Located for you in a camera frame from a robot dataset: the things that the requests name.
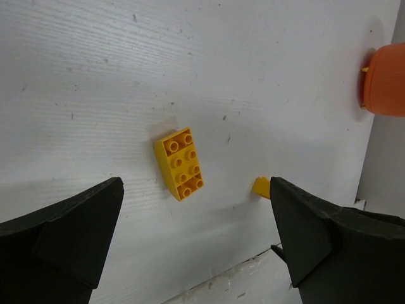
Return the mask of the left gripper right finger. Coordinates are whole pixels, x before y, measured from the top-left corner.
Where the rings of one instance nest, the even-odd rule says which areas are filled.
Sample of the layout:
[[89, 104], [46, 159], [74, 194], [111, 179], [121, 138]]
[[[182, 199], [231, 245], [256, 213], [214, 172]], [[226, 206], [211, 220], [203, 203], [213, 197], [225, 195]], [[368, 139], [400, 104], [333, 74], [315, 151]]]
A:
[[303, 303], [403, 303], [404, 220], [342, 207], [281, 177], [270, 200], [287, 264]]

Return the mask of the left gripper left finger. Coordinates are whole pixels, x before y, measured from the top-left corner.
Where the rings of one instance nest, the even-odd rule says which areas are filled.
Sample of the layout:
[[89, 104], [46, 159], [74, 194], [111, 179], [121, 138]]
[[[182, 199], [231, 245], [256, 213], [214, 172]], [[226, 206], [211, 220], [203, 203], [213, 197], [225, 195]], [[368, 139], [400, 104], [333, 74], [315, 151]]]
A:
[[123, 202], [112, 177], [1, 223], [1, 303], [88, 303]]

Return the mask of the yellow small lego brick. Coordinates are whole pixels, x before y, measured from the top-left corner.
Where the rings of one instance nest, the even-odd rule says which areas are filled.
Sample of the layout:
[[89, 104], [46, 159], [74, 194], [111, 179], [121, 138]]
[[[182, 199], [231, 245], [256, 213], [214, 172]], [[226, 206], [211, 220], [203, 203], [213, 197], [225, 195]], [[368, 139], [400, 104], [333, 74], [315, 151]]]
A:
[[270, 199], [270, 180], [267, 177], [257, 177], [251, 191], [263, 198]]

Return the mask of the yellow long lego brick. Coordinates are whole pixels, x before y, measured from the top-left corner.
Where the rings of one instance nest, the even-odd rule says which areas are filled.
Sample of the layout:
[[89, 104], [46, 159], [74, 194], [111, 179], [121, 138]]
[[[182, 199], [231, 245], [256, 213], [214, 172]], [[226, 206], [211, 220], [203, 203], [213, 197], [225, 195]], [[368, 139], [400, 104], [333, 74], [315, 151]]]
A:
[[183, 201], [203, 187], [201, 166], [190, 128], [157, 140], [154, 152], [165, 186], [177, 201]]

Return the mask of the orange divided round container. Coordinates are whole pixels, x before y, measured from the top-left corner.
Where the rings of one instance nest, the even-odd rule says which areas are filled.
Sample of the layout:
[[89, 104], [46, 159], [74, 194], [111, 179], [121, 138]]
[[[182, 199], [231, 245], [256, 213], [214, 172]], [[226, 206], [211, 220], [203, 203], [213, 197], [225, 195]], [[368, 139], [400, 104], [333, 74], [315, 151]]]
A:
[[377, 49], [364, 73], [360, 107], [375, 115], [404, 116], [404, 43]]

